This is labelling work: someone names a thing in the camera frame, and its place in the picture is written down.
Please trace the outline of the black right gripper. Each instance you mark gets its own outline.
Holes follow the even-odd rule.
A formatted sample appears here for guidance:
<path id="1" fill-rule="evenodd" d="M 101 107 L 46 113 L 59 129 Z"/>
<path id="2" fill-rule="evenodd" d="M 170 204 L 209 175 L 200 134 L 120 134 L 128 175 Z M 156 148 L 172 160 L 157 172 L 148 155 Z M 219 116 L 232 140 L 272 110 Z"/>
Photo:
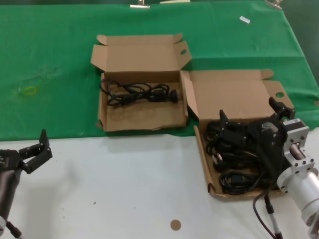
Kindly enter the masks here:
<path id="1" fill-rule="evenodd" d="M 231 144 L 246 147 L 253 151 L 261 148 L 264 152 L 283 152 L 284 145 L 284 118 L 295 118 L 295 110 L 284 103 L 269 98 L 269 105 L 274 114 L 267 118 L 256 119 L 249 123 L 229 121 L 223 110 L 219 111 L 219 137 Z"/>

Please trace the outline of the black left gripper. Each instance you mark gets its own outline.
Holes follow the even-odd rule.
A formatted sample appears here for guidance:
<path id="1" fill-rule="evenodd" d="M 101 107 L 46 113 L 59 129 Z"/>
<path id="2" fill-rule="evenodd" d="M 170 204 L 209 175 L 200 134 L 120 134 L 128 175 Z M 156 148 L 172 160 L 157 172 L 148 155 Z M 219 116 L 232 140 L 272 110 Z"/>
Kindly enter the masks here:
<path id="1" fill-rule="evenodd" d="M 52 151 L 45 129 L 42 129 L 39 143 L 20 149 L 19 151 L 6 149 L 0 150 L 0 171 L 24 170 L 31 174 L 49 159 Z"/>

